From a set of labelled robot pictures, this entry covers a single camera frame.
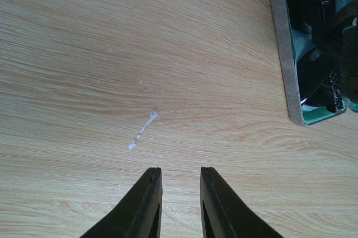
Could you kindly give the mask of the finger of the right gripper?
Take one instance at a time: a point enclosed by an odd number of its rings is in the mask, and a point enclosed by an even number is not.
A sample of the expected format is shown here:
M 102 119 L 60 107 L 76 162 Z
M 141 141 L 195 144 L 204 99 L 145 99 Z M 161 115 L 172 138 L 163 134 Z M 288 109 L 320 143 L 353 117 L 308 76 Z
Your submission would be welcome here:
M 312 42 L 333 60 L 341 95 L 357 98 L 357 4 L 347 4 L 312 30 Z

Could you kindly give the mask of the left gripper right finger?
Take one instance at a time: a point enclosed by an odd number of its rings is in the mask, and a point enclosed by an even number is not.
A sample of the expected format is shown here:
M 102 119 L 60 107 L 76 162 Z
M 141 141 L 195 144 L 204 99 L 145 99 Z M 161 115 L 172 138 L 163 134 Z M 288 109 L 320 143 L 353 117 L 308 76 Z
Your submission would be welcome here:
M 213 167 L 202 167 L 203 237 L 282 237 L 256 215 Z

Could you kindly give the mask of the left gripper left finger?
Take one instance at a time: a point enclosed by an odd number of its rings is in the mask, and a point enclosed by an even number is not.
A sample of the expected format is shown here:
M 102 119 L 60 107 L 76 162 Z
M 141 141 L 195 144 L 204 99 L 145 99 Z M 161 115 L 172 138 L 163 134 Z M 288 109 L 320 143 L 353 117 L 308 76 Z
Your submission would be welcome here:
M 151 167 L 82 237 L 160 237 L 161 216 L 162 172 Z

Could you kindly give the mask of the black round sunglasses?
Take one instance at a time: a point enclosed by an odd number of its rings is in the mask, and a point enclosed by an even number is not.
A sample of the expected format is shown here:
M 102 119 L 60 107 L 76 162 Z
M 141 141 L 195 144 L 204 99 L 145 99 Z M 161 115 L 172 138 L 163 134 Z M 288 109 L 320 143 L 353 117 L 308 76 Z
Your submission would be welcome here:
M 324 52 L 312 42 L 313 29 L 336 12 L 336 0 L 286 0 L 292 32 L 297 43 L 297 78 L 300 103 L 311 108 L 326 108 L 330 113 L 343 110 L 338 73 Z

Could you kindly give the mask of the grey glasses case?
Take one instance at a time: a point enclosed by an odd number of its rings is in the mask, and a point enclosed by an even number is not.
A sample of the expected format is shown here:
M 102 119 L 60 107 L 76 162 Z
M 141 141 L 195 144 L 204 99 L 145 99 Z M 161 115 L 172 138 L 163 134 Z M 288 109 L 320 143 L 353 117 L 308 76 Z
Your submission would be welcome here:
M 357 104 L 343 101 L 343 111 L 331 113 L 326 108 L 305 108 L 300 105 L 299 86 L 296 74 L 295 50 L 289 24 L 289 14 L 285 0 L 270 0 L 275 26 L 282 77 L 290 120 L 297 125 L 310 125 L 340 115 L 350 109 L 357 114 Z

